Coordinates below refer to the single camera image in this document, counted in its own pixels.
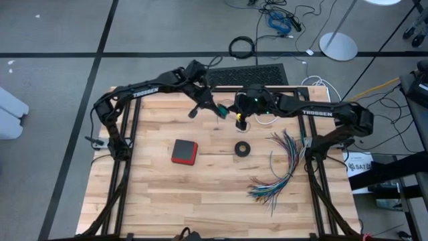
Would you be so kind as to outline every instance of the floor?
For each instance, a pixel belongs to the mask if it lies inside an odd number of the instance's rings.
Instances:
[[[227,2],[245,7],[246,1]],[[320,53],[319,38],[315,39],[333,2],[325,0],[319,16],[302,17],[305,9],[298,9],[296,15],[307,27],[298,40],[298,50],[304,51],[314,42],[311,49],[315,54],[300,54],[299,57],[307,66],[289,56],[275,60],[260,57],[259,64],[282,63],[290,85],[299,85],[308,67],[309,75],[323,77],[343,96],[413,6],[410,0],[389,7],[358,1],[340,31],[355,40],[360,53],[349,62],[336,62]],[[301,0],[298,3],[318,9],[320,2]],[[286,9],[292,11],[298,3],[289,0]],[[337,1],[320,36],[334,30],[349,5],[350,1]],[[423,0],[422,5],[428,7],[428,1]],[[415,9],[348,97],[406,74],[415,69],[419,60],[426,59],[428,41],[414,49],[409,41],[401,38],[416,16]],[[92,103],[110,86],[150,80],[167,70],[186,66],[192,59],[208,63],[216,52],[227,56],[227,46],[233,38],[254,37],[258,17],[257,11],[252,9],[234,9],[214,0],[1,1],[0,86],[27,103],[30,113],[18,139],[0,142],[0,240],[38,239],[47,212],[50,218],[47,222],[52,221],[52,226],[50,232],[43,232],[44,235],[49,234],[49,238],[73,236],[93,155],[84,140],[90,132],[88,113]],[[259,35],[264,34],[275,32],[260,24]],[[258,50],[267,55],[269,52],[299,54],[295,47],[299,33],[293,31],[291,34],[294,39],[264,39]],[[246,45],[236,48],[247,50]],[[425,55],[412,57],[416,56],[414,51]],[[140,55],[121,58],[125,55],[105,54],[114,52],[140,52]],[[219,67],[247,65],[254,65],[254,59],[225,57]],[[398,103],[405,102],[398,92],[391,97]],[[332,100],[338,100],[337,96],[332,94]],[[398,116],[398,111],[381,105],[373,105],[370,109],[390,118]],[[411,117],[400,120],[397,128],[404,129],[410,121]],[[376,119],[375,125],[375,134],[361,142],[358,140],[360,147],[372,147],[395,132],[387,120]],[[403,134],[408,146],[420,151],[422,145],[416,136],[413,125]],[[409,153],[400,138],[370,151]],[[61,173],[67,174],[58,178],[61,168]],[[64,180],[64,188],[59,185],[54,192],[57,179]],[[359,195],[355,200],[364,232],[378,234],[404,223],[378,235],[396,238],[396,231],[408,228],[402,213],[375,208],[371,196]],[[420,207],[421,212],[426,211],[425,207]]]

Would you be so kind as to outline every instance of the colorful wires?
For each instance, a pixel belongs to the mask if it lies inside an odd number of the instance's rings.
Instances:
[[[282,131],[283,138],[278,134],[272,134],[272,137],[267,138],[268,140],[274,141],[279,146],[283,147],[288,155],[288,172],[283,177],[278,177],[274,170],[272,169],[272,154],[270,158],[270,167],[272,173],[278,178],[276,182],[265,183],[259,181],[256,177],[252,177],[251,180],[254,182],[249,185],[251,190],[248,192],[249,196],[254,197],[257,202],[265,204],[269,202],[269,207],[271,209],[271,216],[274,214],[274,210],[277,204],[277,198],[281,190],[287,185],[291,177],[293,176],[294,171],[300,163],[300,160],[304,158],[306,147],[308,146],[308,141],[305,139],[295,140],[289,136],[286,130]]]

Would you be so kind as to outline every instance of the wooden tabletop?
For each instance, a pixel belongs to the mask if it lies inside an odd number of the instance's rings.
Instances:
[[[328,101],[325,87],[308,88],[311,100]],[[233,104],[233,97],[234,93],[214,93],[215,102],[226,106]],[[271,151],[275,172],[283,175],[288,171],[285,150],[265,138],[286,129],[289,135],[299,139],[297,118],[279,118],[271,125],[261,125],[251,116],[247,119],[251,124],[249,131],[241,133],[234,118],[217,119],[209,110],[200,110],[190,119],[187,114],[195,103],[181,93],[147,96],[142,99],[142,106],[121,235],[132,232],[136,237],[171,238],[186,226],[204,238],[305,238],[310,232],[317,232],[303,163],[279,195],[273,216],[267,212],[267,204],[261,205],[247,196],[250,177],[265,182],[276,180],[269,166]],[[273,117],[259,119],[267,122]],[[320,135],[334,129],[332,118],[315,120]],[[307,118],[305,121],[310,133]],[[108,136],[104,127],[100,136]],[[194,166],[171,162],[175,139],[198,143]],[[248,157],[234,153],[238,141],[251,145]],[[108,152],[96,151],[94,158],[105,154]],[[343,160],[338,150],[331,150],[329,156]],[[333,204],[359,232],[345,166],[329,159],[324,163]],[[93,164],[76,233],[87,229],[104,207],[112,167],[111,157]],[[322,211],[329,232],[324,206]]]

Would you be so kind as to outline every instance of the white cable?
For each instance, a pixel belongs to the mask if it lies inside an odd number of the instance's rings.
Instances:
[[[317,81],[315,81],[314,83],[312,83],[313,86],[326,86],[327,87],[327,91],[328,91],[328,86],[329,85],[337,94],[337,96],[339,97],[339,100],[342,100],[342,97],[340,97],[339,92],[337,91],[337,89],[331,85],[327,80],[322,79],[319,76],[309,76],[307,78],[305,78],[304,80],[302,80],[302,86],[305,85],[305,82],[311,78],[318,78]]]
[[[259,124],[261,124],[261,125],[270,125],[270,124],[272,124],[272,123],[276,122],[276,120],[278,120],[278,116],[277,116],[275,119],[271,120],[270,122],[263,123],[263,122],[261,122],[261,121],[257,118],[257,115],[254,115],[254,118],[255,118],[255,120],[256,120]]]

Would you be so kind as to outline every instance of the black floor grate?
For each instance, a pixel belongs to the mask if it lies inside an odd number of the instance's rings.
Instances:
[[[282,64],[213,68],[208,71],[207,80],[219,86],[288,85]]]

